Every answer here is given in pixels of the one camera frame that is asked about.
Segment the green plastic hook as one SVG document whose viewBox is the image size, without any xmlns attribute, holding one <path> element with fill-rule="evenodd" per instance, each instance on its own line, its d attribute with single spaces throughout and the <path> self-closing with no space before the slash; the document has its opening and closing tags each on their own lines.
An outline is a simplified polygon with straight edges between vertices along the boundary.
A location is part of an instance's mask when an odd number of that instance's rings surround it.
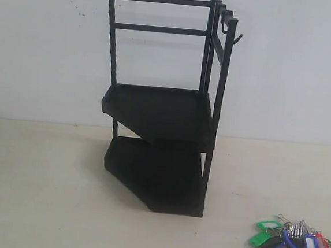
<svg viewBox="0 0 331 248">
<path fill-rule="evenodd" d="M 259 246 L 262 246 L 265 242 L 267 242 L 271 238 L 271 234 L 267 232 L 259 232 L 255 234 L 248 243 L 254 247 L 257 248 Z"/>
<path fill-rule="evenodd" d="M 283 225 L 278 222 L 278 221 L 260 221 L 257 222 L 256 224 L 257 228 L 259 228 L 260 230 L 268 230 L 268 229 L 282 229 Z"/>
</svg>

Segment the black plastic object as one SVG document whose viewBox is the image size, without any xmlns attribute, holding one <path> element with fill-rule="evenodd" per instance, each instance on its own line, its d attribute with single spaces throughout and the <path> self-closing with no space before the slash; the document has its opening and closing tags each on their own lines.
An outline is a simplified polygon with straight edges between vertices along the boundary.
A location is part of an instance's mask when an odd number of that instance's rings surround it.
<svg viewBox="0 0 331 248">
<path fill-rule="evenodd" d="M 285 245 L 283 238 L 275 236 L 269 238 L 266 242 L 262 243 L 258 248 L 281 248 Z"/>
</svg>

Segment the black metal two-tier rack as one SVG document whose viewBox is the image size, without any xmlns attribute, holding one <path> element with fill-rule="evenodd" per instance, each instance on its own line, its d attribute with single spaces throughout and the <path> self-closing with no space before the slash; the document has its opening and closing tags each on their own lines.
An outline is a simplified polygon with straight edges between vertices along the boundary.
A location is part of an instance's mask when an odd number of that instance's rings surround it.
<svg viewBox="0 0 331 248">
<path fill-rule="evenodd" d="M 223 34 L 220 9 L 227 8 L 220 0 L 125 1 L 209 9 L 204 30 L 159 27 L 116 22 L 116 0 L 109 0 L 111 85 L 101 101 L 113 125 L 105 169 L 155 213 L 202 217 L 238 19 L 233 15 Z M 118 83 L 118 29 L 202 36 L 199 87 Z"/>
</svg>

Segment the black plastic hook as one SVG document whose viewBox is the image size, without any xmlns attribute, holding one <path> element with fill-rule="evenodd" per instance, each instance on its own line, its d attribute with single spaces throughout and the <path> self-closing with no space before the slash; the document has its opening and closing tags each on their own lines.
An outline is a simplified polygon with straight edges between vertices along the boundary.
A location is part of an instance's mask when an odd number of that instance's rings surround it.
<svg viewBox="0 0 331 248">
<path fill-rule="evenodd" d="M 236 45 L 241 40 L 241 38 L 243 38 L 243 34 L 240 34 L 237 38 L 234 39 L 233 45 Z"/>
<path fill-rule="evenodd" d="M 229 27 L 229 20 L 233 17 L 233 11 L 227 10 L 225 8 L 220 9 L 220 16 L 221 16 L 221 31 L 223 34 L 227 34 L 228 31 L 225 27 Z"/>
</svg>

